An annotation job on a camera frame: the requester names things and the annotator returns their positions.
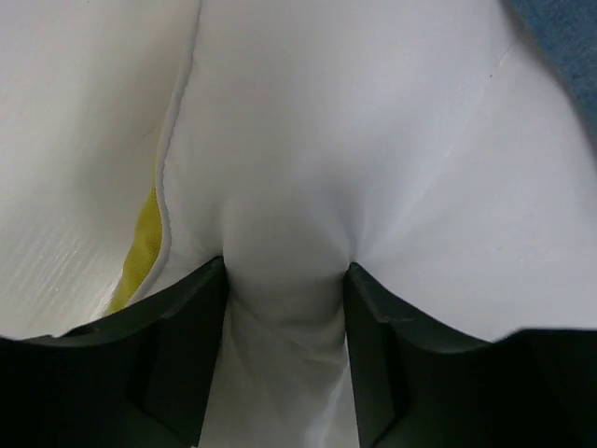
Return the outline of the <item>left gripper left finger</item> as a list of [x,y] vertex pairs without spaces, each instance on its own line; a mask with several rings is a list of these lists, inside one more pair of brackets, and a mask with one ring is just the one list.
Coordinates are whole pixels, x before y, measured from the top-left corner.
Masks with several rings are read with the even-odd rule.
[[1,341],[5,447],[192,447],[210,394],[228,279],[214,258],[59,337]]

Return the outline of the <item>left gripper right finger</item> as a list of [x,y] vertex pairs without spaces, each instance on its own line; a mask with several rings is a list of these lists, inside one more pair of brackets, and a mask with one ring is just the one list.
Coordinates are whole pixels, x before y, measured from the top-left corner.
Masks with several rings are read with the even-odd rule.
[[596,334],[525,329],[490,343],[452,329],[360,265],[343,279],[363,447],[592,447]]

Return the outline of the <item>white pillow with yellow edge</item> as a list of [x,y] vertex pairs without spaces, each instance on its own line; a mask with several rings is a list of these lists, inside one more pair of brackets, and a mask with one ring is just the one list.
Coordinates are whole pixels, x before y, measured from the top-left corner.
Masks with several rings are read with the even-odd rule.
[[203,1],[110,307],[222,256],[203,447],[354,447],[341,278],[596,323],[596,139],[509,1]]

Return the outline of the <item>blue pillowcase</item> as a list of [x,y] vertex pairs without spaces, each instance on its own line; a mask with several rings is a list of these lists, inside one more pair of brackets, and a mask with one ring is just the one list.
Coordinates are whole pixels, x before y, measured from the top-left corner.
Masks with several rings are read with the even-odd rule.
[[595,0],[513,0],[507,4],[571,93],[595,140]]

